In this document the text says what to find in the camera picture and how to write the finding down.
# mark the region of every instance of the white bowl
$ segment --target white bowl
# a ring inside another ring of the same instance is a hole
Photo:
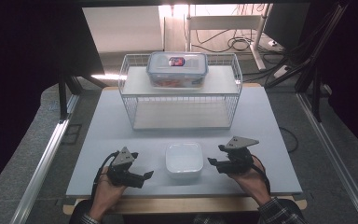
[[[175,143],[165,151],[168,174],[175,179],[194,178],[203,167],[201,146],[198,143]]]

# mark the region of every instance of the hand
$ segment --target hand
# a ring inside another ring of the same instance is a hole
[[[94,202],[89,216],[101,222],[103,214],[109,210],[114,209],[126,186],[114,186],[106,175],[107,166],[103,168],[102,174],[98,181],[98,186],[95,191]]]
[[[260,170],[266,172],[265,168],[261,164],[261,161],[253,156],[254,165],[260,168]],[[254,169],[250,169],[245,174],[229,174],[229,177],[233,178],[241,187],[241,189],[249,194],[259,206],[267,203],[271,200],[269,192],[267,191],[266,183],[263,177]]]

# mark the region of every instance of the black panel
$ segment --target black panel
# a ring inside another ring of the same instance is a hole
[[[333,91],[329,103],[358,137],[358,1],[349,5],[320,59],[323,82]]]
[[[274,4],[268,15],[264,33],[292,49],[299,43],[310,3]]]
[[[59,74],[103,74],[80,7],[0,1],[0,173]]]

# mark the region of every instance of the white table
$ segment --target white table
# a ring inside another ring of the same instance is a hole
[[[260,141],[249,149],[264,163],[272,195],[302,192],[264,88],[242,89],[230,130],[202,131],[134,131],[119,92],[108,88],[102,92],[66,194],[89,197],[93,178],[103,160],[123,147],[139,152],[130,169],[132,173],[143,175],[155,171],[141,189],[128,188],[124,197],[191,198],[243,194],[233,180],[218,174],[207,161],[208,157],[226,161],[227,154],[217,146],[225,145],[233,135]],[[197,179],[175,180],[166,172],[165,148],[171,143],[183,142],[197,142],[202,147],[204,166]]]

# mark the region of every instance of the wire basket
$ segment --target wire basket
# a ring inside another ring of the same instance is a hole
[[[199,89],[153,87],[149,56],[128,54],[121,66],[118,89],[134,130],[231,127],[242,88],[234,53],[207,55],[209,73]]]

